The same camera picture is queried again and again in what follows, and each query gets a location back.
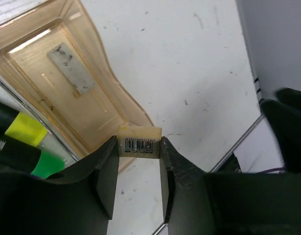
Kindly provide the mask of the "cream eraser with barcode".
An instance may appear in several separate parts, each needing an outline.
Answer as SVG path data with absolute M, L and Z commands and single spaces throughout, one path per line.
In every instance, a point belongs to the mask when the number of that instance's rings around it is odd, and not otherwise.
M 158 159 L 162 128 L 120 126 L 116 135 L 120 157 Z

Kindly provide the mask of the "grey eraser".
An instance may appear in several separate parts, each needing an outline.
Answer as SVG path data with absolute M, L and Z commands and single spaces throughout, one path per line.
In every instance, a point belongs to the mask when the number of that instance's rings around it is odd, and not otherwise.
M 66 43 L 51 49 L 47 56 L 81 95 L 96 85 L 91 73 Z

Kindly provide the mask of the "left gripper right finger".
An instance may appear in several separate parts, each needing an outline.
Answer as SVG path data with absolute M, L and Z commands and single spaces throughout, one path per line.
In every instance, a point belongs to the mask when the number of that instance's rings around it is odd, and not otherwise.
M 163 222 L 168 223 L 173 208 L 176 183 L 191 187 L 205 172 L 180 154 L 167 137 L 159 142 Z

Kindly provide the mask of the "green highlighter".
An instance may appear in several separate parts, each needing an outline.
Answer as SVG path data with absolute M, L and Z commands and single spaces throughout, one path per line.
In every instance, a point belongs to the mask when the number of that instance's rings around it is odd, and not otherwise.
M 0 135 L 0 164 L 43 179 L 65 168 L 60 157 L 6 135 Z

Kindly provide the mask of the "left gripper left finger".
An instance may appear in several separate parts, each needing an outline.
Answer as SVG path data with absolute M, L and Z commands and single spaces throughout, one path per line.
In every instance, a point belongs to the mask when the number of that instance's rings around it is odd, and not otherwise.
M 104 215 L 107 219 L 112 219 L 118 167 L 118 142 L 116 136 L 112 136 L 96 151 L 64 170 L 52 174 L 48 179 L 64 184 L 76 184 L 87 180 Z

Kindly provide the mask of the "yellow highlighter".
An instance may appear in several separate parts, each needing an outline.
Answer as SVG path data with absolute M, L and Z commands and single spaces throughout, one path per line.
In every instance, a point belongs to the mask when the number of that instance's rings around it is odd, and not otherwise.
M 47 129 L 26 113 L 0 102 L 0 134 L 37 147 L 47 135 Z

